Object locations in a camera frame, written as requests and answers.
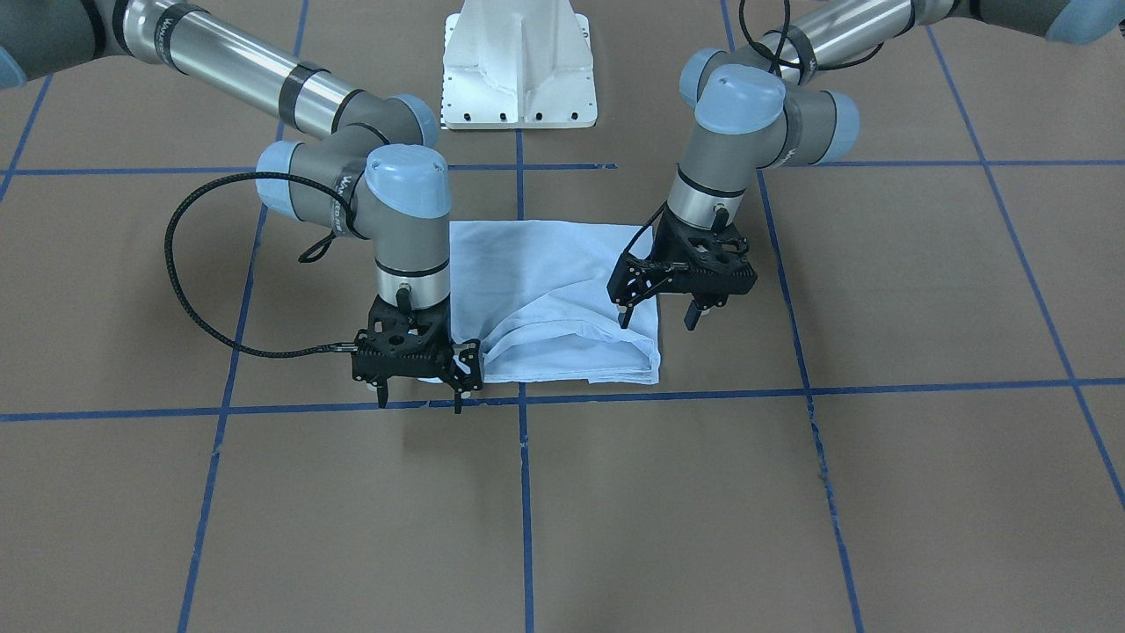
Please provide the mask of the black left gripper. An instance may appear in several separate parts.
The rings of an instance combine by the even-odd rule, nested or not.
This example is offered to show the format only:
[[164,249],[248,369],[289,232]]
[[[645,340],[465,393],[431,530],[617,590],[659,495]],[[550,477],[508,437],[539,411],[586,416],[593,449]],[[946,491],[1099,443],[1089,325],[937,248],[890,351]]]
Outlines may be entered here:
[[731,295],[752,292],[757,273],[747,259],[749,245],[735,227],[730,212],[718,208],[716,219],[702,229],[663,206],[644,229],[656,225],[650,253],[631,255],[642,230],[634,233],[608,277],[608,296],[616,304],[619,328],[629,328],[634,306],[656,293],[691,293],[684,316],[687,331],[695,331],[704,309],[723,306]]

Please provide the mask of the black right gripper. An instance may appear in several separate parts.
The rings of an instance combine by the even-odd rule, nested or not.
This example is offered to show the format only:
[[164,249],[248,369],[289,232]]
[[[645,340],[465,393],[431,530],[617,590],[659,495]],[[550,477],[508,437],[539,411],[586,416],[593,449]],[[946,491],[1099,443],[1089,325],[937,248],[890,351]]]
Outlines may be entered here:
[[483,388],[482,340],[454,344],[450,299],[400,311],[377,297],[353,344],[351,376],[374,385],[379,409],[387,408],[392,377],[438,378],[453,389],[454,414],[462,414],[465,392]]

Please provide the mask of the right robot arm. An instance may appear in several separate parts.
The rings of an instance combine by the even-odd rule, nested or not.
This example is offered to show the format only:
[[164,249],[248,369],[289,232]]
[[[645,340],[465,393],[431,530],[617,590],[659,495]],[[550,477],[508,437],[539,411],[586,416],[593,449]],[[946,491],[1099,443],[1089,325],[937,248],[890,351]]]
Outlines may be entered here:
[[[40,92],[45,93],[53,73],[62,69],[80,67],[89,61],[125,54],[148,63],[164,64],[186,76],[197,76],[206,84],[230,93],[259,111],[269,114],[294,132],[308,134],[316,139],[335,141],[343,132],[371,132],[375,141],[420,141],[418,145],[386,145],[381,155],[390,157],[392,150],[425,150],[430,152],[436,143],[438,124],[433,112],[421,100],[411,94],[394,94],[377,98],[357,85],[334,76],[328,69],[318,67],[298,60],[289,53],[277,49],[266,40],[256,39],[245,31],[224,22],[198,4],[173,3],[173,1],[3,1],[3,90],[22,88],[45,76]],[[168,225],[163,242],[166,273],[177,301],[198,328],[213,340],[220,342],[232,353],[253,358],[308,358],[326,353],[350,353],[356,381],[371,386],[378,394],[378,403],[371,405],[309,405],[314,412],[351,412],[361,406],[386,408],[388,397],[387,378],[392,376],[441,377],[447,385],[453,385],[454,412],[461,413],[466,391],[482,388],[479,367],[477,374],[450,376],[449,370],[458,370],[449,353],[453,352],[446,340],[435,347],[439,353],[431,373],[429,365],[413,367],[418,358],[406,358],[397,353],[376,353],[372,332],[360,332],[354,342],[333,342],[310,349],[289,352],[268,352],[249,349],[241,340],[230,340],[202,320],[202,317],[186,299],[184,289],[177,272],[174,261],[174,232],[182,220],[186,209],[204,195],[220,186],[245,183],[250,180],[279,181],[281,188],[266,187],[260,192],[264,204],[274,206],[294,219],[289,206],[288,184],[304,186],[318,191],[338,204],[338,216],[328,219],[325,227],[334,229],[317,242],[315,248],[322,252],[313,257],[313,250],[302,255],[302,263],[313,263],[327,252],[334,236],[353,236],[369,239],[369,234],[357,229],[357,211],[370,211],[353,201],[353,193],[368,191],[363,178],[354,192],[341,193],[328,184],[314,181],[309,177],[281,172],[280,168],[266,171],[233,173],[218,178],[188,195],[177,207]]]

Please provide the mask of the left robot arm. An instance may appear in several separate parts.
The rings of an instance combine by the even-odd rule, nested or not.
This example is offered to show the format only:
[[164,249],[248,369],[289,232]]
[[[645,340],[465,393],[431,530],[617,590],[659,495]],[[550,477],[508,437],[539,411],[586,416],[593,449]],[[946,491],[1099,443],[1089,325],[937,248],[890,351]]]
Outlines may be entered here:
[[752,291],[757,274],[735,219],[758,170],[832,162],[860,137],[846,94],[811,90],[813,76],[856,67],[886,40],[950,17],[1084,45],[1122,21],[1120,1],[829,1],[734,52],[700,49],[680,72],[694,115],[670,193],[650,219],[647,256],[623,248],[608,297],[627,328],[636,306],[687,293],[686,328]]

